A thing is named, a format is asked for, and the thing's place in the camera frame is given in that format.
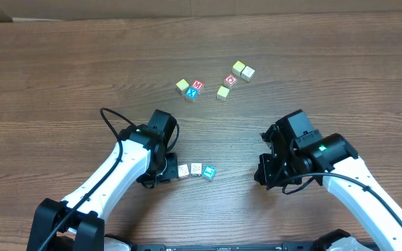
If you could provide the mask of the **blue wooden block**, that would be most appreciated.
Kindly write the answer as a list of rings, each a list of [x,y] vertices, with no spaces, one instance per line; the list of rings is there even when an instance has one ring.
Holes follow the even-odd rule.
[[[214,179],[215,174],[216,174],[216,168],[209,165],[206,165],[204,167],[204,170],[202,171],[202,177],[209,181]]]

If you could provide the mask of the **green edged wooden block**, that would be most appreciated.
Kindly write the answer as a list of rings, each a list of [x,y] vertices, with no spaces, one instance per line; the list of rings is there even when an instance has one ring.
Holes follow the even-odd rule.
[[[201,176],[202,175],[202,164],[201,163],[191,163],[191,175]]]

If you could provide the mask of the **red edged wooden block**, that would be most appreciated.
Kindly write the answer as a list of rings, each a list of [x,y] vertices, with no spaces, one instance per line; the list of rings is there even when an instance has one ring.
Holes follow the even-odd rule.
[[[188,165],[179,165],[177,167],[178,178],[187,178],[190,176],[190,172],[188,170]]]

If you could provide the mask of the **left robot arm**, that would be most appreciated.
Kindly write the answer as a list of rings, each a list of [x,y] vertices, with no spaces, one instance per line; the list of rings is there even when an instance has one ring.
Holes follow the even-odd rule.
[[[44,199],[35,211],[28,250],[134,250],[134,245],[106,234],[105,223],[127,189],[145,188],[178,177],[176,143],[179,125],[157,109],[146,124],[115,132],[106,161],[61,201]]]

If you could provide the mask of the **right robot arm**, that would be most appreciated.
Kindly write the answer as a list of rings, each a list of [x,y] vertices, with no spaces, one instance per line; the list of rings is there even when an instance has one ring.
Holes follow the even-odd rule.
[[[353,214],[379,250],[402,250],[402,208],[342,135],[322,136],[299,109],[260,136],[271,151],[260,155],[255,181],[285,195],[289,185],[301,191],[316,182]]]

